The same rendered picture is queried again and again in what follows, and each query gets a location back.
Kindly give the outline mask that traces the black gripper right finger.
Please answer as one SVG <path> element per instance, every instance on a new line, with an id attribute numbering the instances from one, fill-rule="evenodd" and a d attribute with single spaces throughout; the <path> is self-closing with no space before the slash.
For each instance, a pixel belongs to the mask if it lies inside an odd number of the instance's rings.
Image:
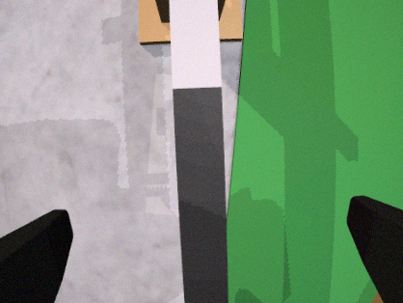
<path id="1" fill-rule="evenodd" d="M 403 303 L 403 209 L 354 195 L 346 225 L 384 303 Z"/>

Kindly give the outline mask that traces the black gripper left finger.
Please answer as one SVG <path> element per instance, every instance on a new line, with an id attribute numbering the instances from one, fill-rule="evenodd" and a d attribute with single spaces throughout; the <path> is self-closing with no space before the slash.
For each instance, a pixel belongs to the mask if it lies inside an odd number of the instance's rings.
<path id="1" fill-rule="evenodd" d="M 0 303 L 54 303 L 73 241 L 69 214 L 54 209 L 0 237 Z"/>

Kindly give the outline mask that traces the green flat mat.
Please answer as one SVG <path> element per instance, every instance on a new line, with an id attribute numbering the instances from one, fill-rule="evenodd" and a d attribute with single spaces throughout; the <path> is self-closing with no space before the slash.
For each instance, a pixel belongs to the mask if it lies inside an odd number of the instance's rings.
<path id="1" fill-rule="evenodd" d="M 350 198 L 403 209 L 403 0 L 245 0 L 228 303 L 372 303 Z"/>

